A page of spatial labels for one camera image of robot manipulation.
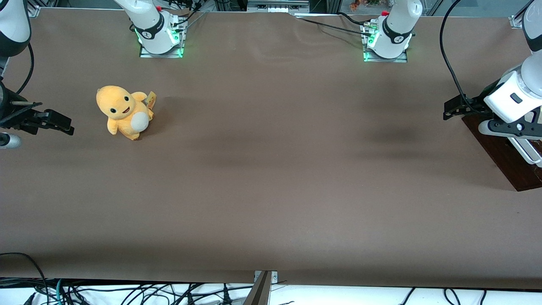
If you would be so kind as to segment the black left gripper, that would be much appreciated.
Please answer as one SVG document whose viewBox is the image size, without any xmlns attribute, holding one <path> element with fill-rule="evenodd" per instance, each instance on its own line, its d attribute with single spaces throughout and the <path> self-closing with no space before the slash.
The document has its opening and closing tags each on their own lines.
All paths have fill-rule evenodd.
<svg viewBox="0 0 542 305">
<path fill-rule="evenodd" d="M 497 87 L 499 87 L 499 80 L 496 80 L 490 85 L 487 85 L 484 89 L 482 89 L 481 93 L 478 96 L 474 98 L 465 97 L 466 102 L 464 101 L 462 94 L 459 94 L 452 99 L 449 99 L 444 104 L 445 111 L 443 112 L 443 120 L 449 120 L 454 116 L 463 116 L 466 114 L 470 114 L 470 108 L 472 109 L 472 111 L 480 114 L 481 116 L 490 119 L 494 118 L 494 112 L 489 108 L 484 99 L 488 95 L 493 93 Z"/>
</svg>

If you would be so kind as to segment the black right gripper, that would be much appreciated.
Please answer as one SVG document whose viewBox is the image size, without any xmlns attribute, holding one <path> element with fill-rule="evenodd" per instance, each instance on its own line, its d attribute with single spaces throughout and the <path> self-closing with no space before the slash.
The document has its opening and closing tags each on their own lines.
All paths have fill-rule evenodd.
<svg viewBox="0 0 542 305">
<path fill-rule="evenodd" d="M 32 135 L 37 135 L 39 129 L 47 128 L 42 119 L 42 112 L 33 108 L 24 108 L 4 116 L 1 119 L 0 126 L 2 129 L 21 130 Z M 59 131 L 66 135 L 74 135 L 75 127 L 71 127 L 72 119 L 55 110 L 46 109 L 44 111 L 44 122 L 55 128 L 59 128 Z"/>
</svg>

